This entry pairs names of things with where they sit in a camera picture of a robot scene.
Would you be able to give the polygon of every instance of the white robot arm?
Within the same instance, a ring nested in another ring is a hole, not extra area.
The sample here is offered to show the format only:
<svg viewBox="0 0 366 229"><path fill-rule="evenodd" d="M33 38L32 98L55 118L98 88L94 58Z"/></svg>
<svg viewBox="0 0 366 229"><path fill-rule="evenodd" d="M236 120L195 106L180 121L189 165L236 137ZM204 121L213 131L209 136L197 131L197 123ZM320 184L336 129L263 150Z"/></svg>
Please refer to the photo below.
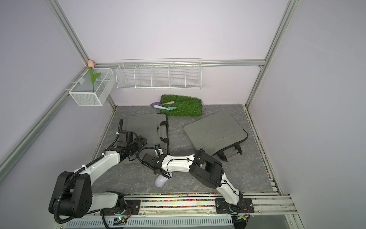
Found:
<svg viewBox="0 0 366 229"><path fill-rule="evenodd" d="M137 136L134 132L122 131L120 128L114 142L102 153L100 157L83 165L73 172L63 172L59 175L49 204L49 212L54 214L57 223L62 224L73 218L81 218L91 211L104 208L126 208L124 195L119 192L92 193L92 184L109 168L120 163L127 157L136 154L137 159L145 166L170 179L174 171L188 172L203 185L216 188L224 197L229 209L238 214L243 207L243 194L234 188L228 181L221 162L206 154L203 150L189 156L171 156L145 154L143 159L139 154L145 147L146 139ZM61 219L60 215L69 216Z"/></svg>

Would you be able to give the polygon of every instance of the black mounting plate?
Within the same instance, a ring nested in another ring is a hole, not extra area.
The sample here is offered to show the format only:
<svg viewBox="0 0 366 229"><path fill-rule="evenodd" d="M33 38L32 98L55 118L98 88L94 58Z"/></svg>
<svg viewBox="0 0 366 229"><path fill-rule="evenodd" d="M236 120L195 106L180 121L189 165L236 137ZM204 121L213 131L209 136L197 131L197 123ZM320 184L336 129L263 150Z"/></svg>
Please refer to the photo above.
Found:
<svg viewBox="0 0 366 229"><path fill-rule="evenodd" d="M243 202L243 205L245 207L247 207L249 213L254 213L254 207L253 207L253 202L252 202L251 198L243 198L242 202ZM216 204L215 207L216 207L217 213L231 212L229 209L231 204L228 204L224 198L216 198L215 204ZM240 210L240 213L248 213L248 211L247 211L247 209L245 209L245 207L242 207L242 209Z"/></svg>
<svg viewBox="0 0 366 229"><path fill-rule="evenodd" d="M127 209L122 215L129 215L131 213L131 208L132 208L132 214L133 215L138 215L138 211L140 210L141 200L128 200L128 199L124 199L124 200L127 203L127 206L126 206ZM105 208L105 209L103 209L104 215L115 215L114 214L115 212L118 212L118 209L116 209L116 208Z"/></svg>

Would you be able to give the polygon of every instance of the wire mesh basket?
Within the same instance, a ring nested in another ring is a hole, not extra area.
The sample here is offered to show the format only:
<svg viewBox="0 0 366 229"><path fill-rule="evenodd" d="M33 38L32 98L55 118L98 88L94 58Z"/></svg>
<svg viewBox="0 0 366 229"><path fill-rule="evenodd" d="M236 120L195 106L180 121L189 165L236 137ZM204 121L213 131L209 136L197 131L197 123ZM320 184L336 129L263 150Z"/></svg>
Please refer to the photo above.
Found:
<svg viewBox="0 0 366 229"><path fill-rule="evenodd" d="M94 85L86 70L69 92L79 106L102 106L116 83L111 68L93 68L93 73L101 73Z"/></svg>
<svg viewBox="0 0 366 229"><path fill-rule="evenodd" d="M117 88L187 89L202 88L200 59L118 60Z"/></svg>

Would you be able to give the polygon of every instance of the artificial grass mat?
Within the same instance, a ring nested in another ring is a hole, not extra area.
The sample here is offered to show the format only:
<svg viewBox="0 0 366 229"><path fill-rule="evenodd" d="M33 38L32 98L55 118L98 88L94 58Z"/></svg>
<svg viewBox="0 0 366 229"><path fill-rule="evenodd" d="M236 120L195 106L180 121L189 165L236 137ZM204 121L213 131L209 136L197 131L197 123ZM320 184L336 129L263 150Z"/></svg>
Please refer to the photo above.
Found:
<svg viewBox="0 0 366 229"><path fill-rule="evenodd" d="M182 95L162 95L160 103L174 101L174 104L163 105L164 107L177 107L174 110L167 111L161 109L160 112L171 116L201 116L202 100Z"/></svg>

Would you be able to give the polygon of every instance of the gray cushion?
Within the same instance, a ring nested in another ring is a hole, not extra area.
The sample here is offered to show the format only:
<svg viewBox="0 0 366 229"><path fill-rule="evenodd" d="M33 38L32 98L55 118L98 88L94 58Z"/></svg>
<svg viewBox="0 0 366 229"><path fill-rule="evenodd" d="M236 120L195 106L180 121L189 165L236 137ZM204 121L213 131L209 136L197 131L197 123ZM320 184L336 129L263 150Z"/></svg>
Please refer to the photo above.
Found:
<svg viewBox="0 0 366 229"><path fill-rule="evenodd" d="M219 111L188 124L183 129L194 148L196 150L203 149L209 155L243 141L248 136L227 111ZM227 158L237 153L238 150L235 150L234 147L224 151Z"/></svg>

